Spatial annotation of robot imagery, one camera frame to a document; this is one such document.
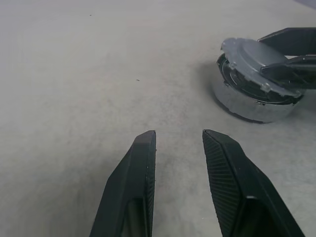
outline metal cylindrical object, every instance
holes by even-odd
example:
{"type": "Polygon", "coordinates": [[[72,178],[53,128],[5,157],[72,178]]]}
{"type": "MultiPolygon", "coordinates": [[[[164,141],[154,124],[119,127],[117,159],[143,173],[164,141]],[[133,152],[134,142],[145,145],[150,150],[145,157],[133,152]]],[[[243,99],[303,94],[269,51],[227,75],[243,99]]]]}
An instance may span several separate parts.
{"type": "Polygon", "coordinates": [[[262,91],[260,86],[244,80],[230,67],[225,54],[219,57],[217,65],[218,72],[212,79],[214,94],[230,112],[243,118],[263,123],[282,119],[303,97],[280,96],[275,92],[262,91]]]}

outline concrete floor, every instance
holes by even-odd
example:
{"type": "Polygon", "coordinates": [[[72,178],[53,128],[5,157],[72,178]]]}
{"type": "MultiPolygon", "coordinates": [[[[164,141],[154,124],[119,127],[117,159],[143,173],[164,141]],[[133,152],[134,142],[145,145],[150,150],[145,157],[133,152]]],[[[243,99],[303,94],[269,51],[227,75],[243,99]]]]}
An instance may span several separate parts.
{"type": "Polygon", "coordinates": [[[1,1],[0,236],[87,237],[110,173],[155,129],[153,236],[220,237],[204,128],[238,140],[315,236],[316,93],[260,125],[201,85],[223,39],[315,26],[315,13],[293,0],[1,1]]]}

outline grey floor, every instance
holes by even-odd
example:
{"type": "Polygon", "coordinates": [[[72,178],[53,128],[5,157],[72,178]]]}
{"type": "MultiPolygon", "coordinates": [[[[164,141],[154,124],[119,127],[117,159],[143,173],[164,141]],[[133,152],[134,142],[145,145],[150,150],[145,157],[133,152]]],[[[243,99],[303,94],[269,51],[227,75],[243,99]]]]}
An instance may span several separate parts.
{"type": "Polygon", "coordinates": [[[220,237],[201,132],[229,134],[316,232],[316,93],[252,124],[203,89],[227,37],[315,26],[293,0],[0,3],[0,236],[87,237],[107,178],[157,131],[154,237],[220,237]]]}

